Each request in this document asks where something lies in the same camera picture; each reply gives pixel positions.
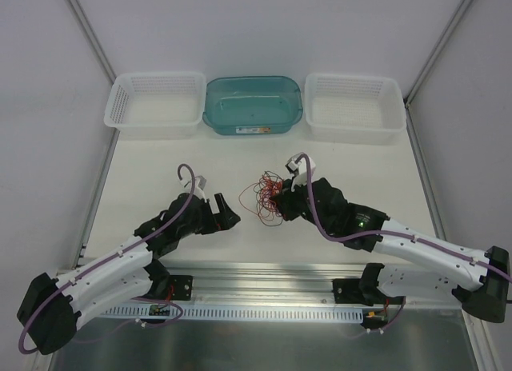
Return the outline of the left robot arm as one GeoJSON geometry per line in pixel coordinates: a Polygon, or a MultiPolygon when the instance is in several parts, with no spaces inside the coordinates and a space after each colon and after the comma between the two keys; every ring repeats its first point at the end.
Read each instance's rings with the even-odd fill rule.
{"type": "Polygon", "coordinates": [[[214,200],[218,212],[209,200],[182,193],[108,254],[57,277],[35,277],[17,312],[23,326],[19,352],[53,353],[111,307],[133,298],[164,299],[171,276],[160,258],[190,235],[227,231],[239,223],[222,194],[214,200]]]}

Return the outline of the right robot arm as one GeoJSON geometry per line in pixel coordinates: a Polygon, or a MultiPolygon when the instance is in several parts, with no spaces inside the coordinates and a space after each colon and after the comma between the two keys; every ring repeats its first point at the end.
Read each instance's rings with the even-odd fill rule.
{"type": "Polygon", "coordinates": [[[284,220],[301,217],[327,241],[420,266],[416,274],[393,275],[383,264],[366,265],[358,283],[363,304],[383,297],[453,297],[473,317],[504,322],[511,283],[507,250],[471,249],[417,233],[382,211],[347,201],[325,178],[304,185],[285,180],[271,201],[284,220]]]}

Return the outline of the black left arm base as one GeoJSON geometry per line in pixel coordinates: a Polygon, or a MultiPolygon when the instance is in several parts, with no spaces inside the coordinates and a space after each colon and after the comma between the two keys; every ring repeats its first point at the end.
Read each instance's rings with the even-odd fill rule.
{"type": "Polygon", "coordinates": [[[153,281],[146,294],[149,299],[189,301],[192,297],[194,278],[190,275],[165,275],[153,281]]]}

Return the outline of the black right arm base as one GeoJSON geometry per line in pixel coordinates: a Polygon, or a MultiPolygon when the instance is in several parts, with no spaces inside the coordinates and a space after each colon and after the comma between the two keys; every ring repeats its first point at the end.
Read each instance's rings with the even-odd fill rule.
{"type": "Polygon", "coordinates": [[[334,302],[341,305],[385,305],[387,296],[375,284],[357,278],[339,278],[332,281],[334,302]]]}

